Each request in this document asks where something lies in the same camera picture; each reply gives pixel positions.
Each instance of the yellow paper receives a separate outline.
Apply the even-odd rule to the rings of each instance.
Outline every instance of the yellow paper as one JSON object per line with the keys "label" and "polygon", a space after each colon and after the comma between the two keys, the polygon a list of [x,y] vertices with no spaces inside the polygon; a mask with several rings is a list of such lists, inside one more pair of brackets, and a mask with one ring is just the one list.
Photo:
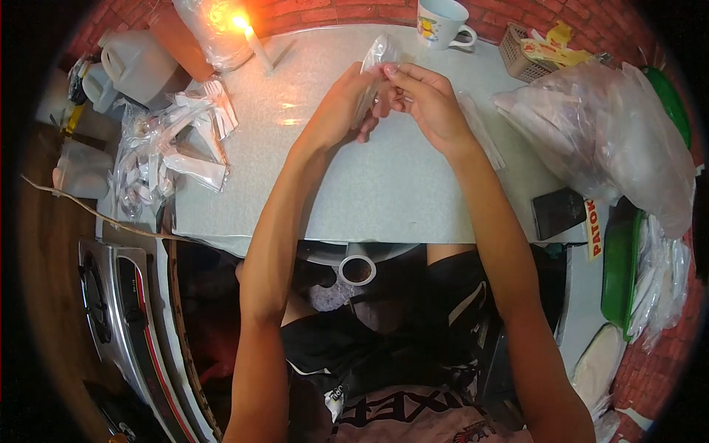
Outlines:
{"label": "yellow paper", "polygon": [[593,57],[588,51],[574,51],[553,47],[545,42],[537,42],[532,38],[520,40],[522,52],[530,60],[546,60],[548,62],[562,63],[566,66],[574,66],[585,62]]}
{"label": "yellow paper", "polygon": [[557,21],[557,25],[547,33],[547,43],[554,47],[566,49],[566,44],[571,40],[571,26],[563,21]]}

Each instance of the stove burner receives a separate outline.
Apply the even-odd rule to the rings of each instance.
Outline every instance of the stove burner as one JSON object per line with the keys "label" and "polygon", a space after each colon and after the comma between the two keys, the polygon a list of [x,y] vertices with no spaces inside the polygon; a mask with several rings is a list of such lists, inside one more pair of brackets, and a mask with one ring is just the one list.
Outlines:
{"label": "stove burner", "polygon": [[82,280],[86,315],[89,316],[89,321],[94,326],[99,341],[109,343],[111,341],[111,327],[108,323],[106,294],[101,285],[99,268],[91,252],[84,255],[84,266],[79,267],[79,276]]}

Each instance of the hand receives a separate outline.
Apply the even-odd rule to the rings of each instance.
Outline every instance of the hand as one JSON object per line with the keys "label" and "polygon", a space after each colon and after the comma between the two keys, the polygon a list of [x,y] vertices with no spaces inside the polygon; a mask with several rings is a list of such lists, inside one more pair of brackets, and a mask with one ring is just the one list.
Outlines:
{"label": "hand", "polygon": [[378,74],[371,72],[359,73],[361,62],[352,63],[347,71],[330,87],[330,90],[321,101],[310,121],[303,129],[301,137],[315,148],[329,149],[338,144],[346,135],[351,135],[358,142],[367,141],[369,132],[372,131],[379,117],[389,114],[388,107],[384,108],[378,103],[371,111],[367,112],[360,126],[351,130],[355,121],[355,112],[360,97],[373,84]]}
{"label": "hand", "polygon": [[396,87],[395,111],[411,114],[431,145],[450,159],[469,148],[475,137],[458,106],[450,81],[411,63],[387,63],[384,74]]}

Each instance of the candle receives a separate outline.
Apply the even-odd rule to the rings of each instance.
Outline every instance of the candle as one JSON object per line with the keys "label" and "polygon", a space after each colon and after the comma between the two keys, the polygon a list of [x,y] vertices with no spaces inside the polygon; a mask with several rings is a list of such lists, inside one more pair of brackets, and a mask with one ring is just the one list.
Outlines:
{"label": "candle", "polygon": [[266,51],[264,51],[264,47],[261,45],[259,38],[256,36],[256,34],[254,34],[254,28],[249,26],[249,24],[246,23],[246,20],[243,17],[234,17],[232,21],[238,28],[244,30],[246,41],[249,43],[251,49],[254,50],[254,54],[256,54],[256,57],[261,60],[261,63],[264,64],[266,72],[273,71],[273,63],[271,63],[271,60],[269,60],[268,55],[266,55]]}

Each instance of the cable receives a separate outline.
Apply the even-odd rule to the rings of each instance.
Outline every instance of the cable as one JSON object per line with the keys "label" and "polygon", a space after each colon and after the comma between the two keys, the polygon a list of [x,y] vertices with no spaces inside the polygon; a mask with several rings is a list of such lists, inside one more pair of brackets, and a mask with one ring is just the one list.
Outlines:
{"label": "cable", "polygon": [[28,182],[28,183],[29,183],[30,185],[32,185],[34,188],[39,189],[40,191],[53,192],[53,193],[57,193],[57,194],[61,195],[62,197],[67,197],[68,199],[73,200],[75,203],[78,203],[79,206],[81,206],[83,209],[86,209],[86,210],[89,211],[90,213],[94,214],[96,217],[98,217],[98,218],[100,218],[100,219],[102,219],[102,220],[105,220],[105,221],[109,222],[109,223],[112,224],[112,225],[116,225],[116,226],[118,226],[118,227],[120,227],[120,228],[123,228],[123,229],[125,229],[125,230],[127,230],[127,231],[134,232],[135,234],[140,234],[140,235],[144,235],[144,236],[146,236],[146,237],[160,238],[160,239],[165,239],[165,240],[181,240],[181,241],[183,241],[183,242],[200,243],[200,242],[198,242],[197,240],[193,240],[193,239],[187,238],[187,237],[181,237],[181,236],[179,236],[179,235],[154,234],[154,233],[152,233],[152,232],[144,231],[144,230],[141,230],[141,229],[135,229],[135,228],[133,228],[133,227],[131,227],[131,226],[124,225],[123,223],[119,222],[118,220],[114,220],[113,218],[106,217],[105,215],[96,212],[93,208],[91,208],[90,206],[88,206],[87,204],[85,204],[83,201],[79,200],[78,198],[74,197],[74,196],[71,195],[71,194],[67,194],[66,192],[60,191],[59,189],[56,189],[56,188],[51,188],[51,187],[49,187],[49,186],[41,186],[41,185],[39,185],[39,184],[36,184],[34,181],[28,179],[28,178],[25,176],[25,174],[20,174],[20,177],[22,177],[26,182]]}

